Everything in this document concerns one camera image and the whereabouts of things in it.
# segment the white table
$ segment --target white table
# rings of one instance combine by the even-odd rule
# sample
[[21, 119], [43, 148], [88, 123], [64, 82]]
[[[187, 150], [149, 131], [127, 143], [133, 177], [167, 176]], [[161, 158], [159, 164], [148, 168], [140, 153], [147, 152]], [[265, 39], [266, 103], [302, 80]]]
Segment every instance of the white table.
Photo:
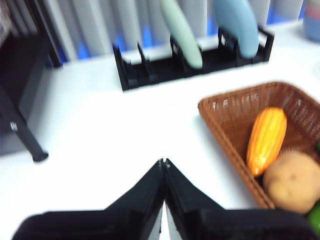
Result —
[[[45, 72], [29, 125], [49, 158], [34, 164], [26, 150], [1, 157], [0, 239], [10, 240], [30, 215], [106, 208], [160, 158], [172, 160], [223, 207], [256, 208], [197, 104], [206, 96], [272, 80], [293, 83], [320, 101], [320, 44], [304, 37], [301, 22], [270, 29], [275, 41], [268, 64], [125, 93], [113, 55]], [[128, 56], [136, 58], [138, 51]], [[168, 239], [166, 229], [162, 239]]]

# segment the blue object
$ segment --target blue object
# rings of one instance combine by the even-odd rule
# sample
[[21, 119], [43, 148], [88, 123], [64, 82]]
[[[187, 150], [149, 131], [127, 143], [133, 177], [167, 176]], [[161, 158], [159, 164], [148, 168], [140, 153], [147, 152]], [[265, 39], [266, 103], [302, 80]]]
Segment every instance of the blue object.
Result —
[[320, 20], [304, 15], [303, 26], [306, 35], [314, 41], [320, 42]]
[[271, 4], [269, 8], [268, 18], [266, 20], [266, 24], [276, 24], [276, 23], [283, 23], [287, 22], [288, 19], [279, 15], [276, 11], [274, 6]]
[[76, 51], [76, 54], [78, 56], [78, 59], [89, 59], [90, 58], [90, 54], [89, 51], [87, 49], [87, 45], [85, 43], [85, 41], [82, 41]]
[[152, 47], [152, 37], [151, 37], [151, 31], [149, 26], [145, 26], [143, 28], [143, 47], [148, 48]]
[[259, 47], [258, 24], [247, 0], [214, 0], [216, 24], [238, 39], [243, 58], [256, 56]]

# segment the wicker basket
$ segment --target wicker basket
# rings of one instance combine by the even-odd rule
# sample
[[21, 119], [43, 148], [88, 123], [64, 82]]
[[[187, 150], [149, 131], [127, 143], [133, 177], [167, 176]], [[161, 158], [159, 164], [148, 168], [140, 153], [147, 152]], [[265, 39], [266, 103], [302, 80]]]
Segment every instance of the wicker basket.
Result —
[[320, 141], [320, 105], [303, 91], [271, 82], [201, 100], [198, 108], [230, 162], [261, 208], [275, 205], [245, 164], [247, 146], [255, 119], [266, 107], [283, 108], [287, 129], [281, 150], [298, 150], [320, 163], [316, 152]]

